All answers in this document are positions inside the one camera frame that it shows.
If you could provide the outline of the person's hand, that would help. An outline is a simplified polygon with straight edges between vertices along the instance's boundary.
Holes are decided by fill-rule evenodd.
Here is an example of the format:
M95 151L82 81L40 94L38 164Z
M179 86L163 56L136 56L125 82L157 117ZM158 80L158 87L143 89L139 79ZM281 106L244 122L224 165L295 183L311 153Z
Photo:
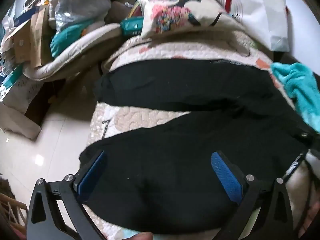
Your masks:
M153 240L153 234L150 232L141 232L124 240Z

